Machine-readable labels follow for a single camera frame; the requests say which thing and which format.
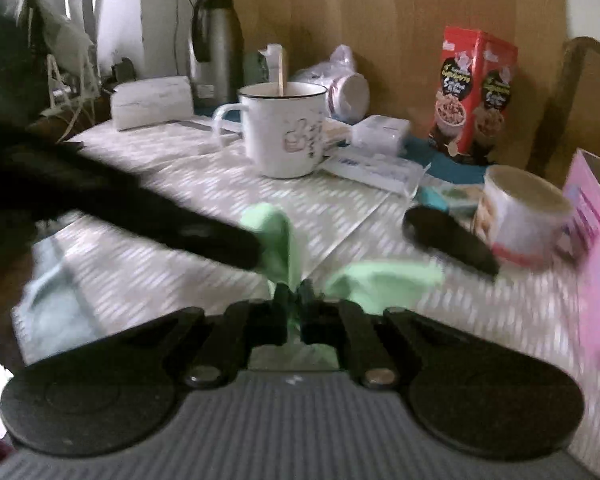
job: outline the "pink box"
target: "pink box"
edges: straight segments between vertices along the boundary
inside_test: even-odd
[[[564,195],[574,214],[565,227],[582,280],[580,344],[600,370],[600,158],[578,150],[573,157]]]

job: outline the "mug handle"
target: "mug handle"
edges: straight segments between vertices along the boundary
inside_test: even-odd
[[[234,104],[234,103],[229,103],[226,105],[222,105],[219,106],[218,108],[216,108],[216,111],[214,112],[214,116],[213,116],[213,128],[214,128],[214,139],[215,141],[218,143],[218,148],[220,150],[222,150],[224,148],[224,143],[222,142],[222,133],[221,133],[221,129],[222,129],[222,118],[227,115],[231,110],[241,110],[243,112],[246,112],[247,110],[249,110],[249,108],[246,105],[241,105],[241,104]]]

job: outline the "white cup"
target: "white cup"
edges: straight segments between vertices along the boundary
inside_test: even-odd
[[[472,231],[496,256],[523,267],[550,262],[572,206],[546,180],[510,166],[490,166]]]
[[[246,86],[240,104],[227,104],[214,113],[214,135],[220,145],[222,117],[240,110],[247,156],[257,170],[272,178],[311,173],[322,161],[322,122],[326,116],[324,86],[288,83],[280,96],[277,83]]]

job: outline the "patterned tablecloth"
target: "patterned tablecloth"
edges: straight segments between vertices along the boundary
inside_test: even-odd
[[[255,203],[280,206],[304,240],[304,275],[317,288],[355,260],[432,259],[402,237],[403,197],[325,173],[296,180],[259,176],[240,140],[212,153],[204,128],[166,124],[117,132],[110,123],[76,140],[90,155],[141,173],[147,186],[182,205],[227,220],[237,221]],[[268,294],[263,277],[255,273],[168,251],[87,216],[56,236],[106,333],[185,306],[219,313],[234,301]],[[573,270],[560,261],[538,274],[505,269],[491,284],[461,267],[442,265],[446,282],[414,309],[544,359],[576,378],[587,408],[570,451],[600,475],[600,374],[578,349],[581,305]]]

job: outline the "gray ribbed surface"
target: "gray ribbed surface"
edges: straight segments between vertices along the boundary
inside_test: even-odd
[[[566,453],[497,463],[439,444],[395,394],[336,373],[242,372],[191,394],[159,434],[104,458],[21,452],[0,480],[592,480]]]

